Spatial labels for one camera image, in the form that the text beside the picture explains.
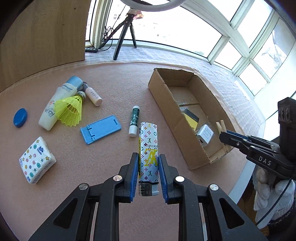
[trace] lip balm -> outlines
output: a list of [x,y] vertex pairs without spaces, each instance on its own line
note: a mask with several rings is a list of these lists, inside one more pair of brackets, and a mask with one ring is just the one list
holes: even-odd
[[135,105],[131,113],[131,123],[130,123],[130,129],[128,131],[128,136],[130,137],[137,136],[139,114],[140,114],[140,107]]
[[157,125],[141,122],[139,126],[139,195],[159,194]]

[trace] yellow shuttlecock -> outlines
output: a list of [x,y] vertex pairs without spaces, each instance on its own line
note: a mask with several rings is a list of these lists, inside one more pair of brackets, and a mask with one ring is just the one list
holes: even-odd
[[81,121],[82,102],[85,99],[83,91],[73,97],[58,100],[54,104],[55,114],[66,126],[76,126]]

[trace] wooden clothespin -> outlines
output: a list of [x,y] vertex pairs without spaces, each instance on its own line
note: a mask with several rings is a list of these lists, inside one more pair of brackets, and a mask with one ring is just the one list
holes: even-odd
[[[221,120],[220,122],[221,122],[221,124],[219,122],[216,122],[219,133],[227,132],[224,121]],[[223,150],[224,150],[225,153],[228,153],[228,152],[230,152],[232,150],[232,148],[231,148],[231,146],[226,145],[226,144],[223,143]]]

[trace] metal screw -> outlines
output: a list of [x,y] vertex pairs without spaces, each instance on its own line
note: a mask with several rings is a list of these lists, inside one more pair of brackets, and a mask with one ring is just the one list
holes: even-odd
[[116,182],[120,181],[121,179],[122,179],[122,176],[120,176],[120,175],[116,175],[113,177],[113,180]]
[[212,189],[213,191],[217,191],[219,187],[216,184],[211,184],[210,189]]
[[80,189],[80,190],[85,190],[85,189],[87,189],[87,187],[88,187],[88,186],[87,186],[86,183],[82,183],[82,184],[79,185],[79,189]]
[[177,182],[180,182],[180,183],[185,180],[185,178],[182,177],[182,176],[177,176],[175,179],[176,179]]

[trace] blue bottle cap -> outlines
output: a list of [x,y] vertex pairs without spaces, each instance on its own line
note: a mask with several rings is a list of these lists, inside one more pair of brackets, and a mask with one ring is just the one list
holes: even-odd
[[19,109],[13,118],[14,125],[18,128],[22,127],[27,120],[27,116],[27,111],[24,108]]
[[72,76],[70,79],[67,80],[66,83],[69,83],[69,84],[75,86],[75,88],[77,90],[80,90],[83,85],[83,81],[81,80],[81,78],[79,78],[77,76]]

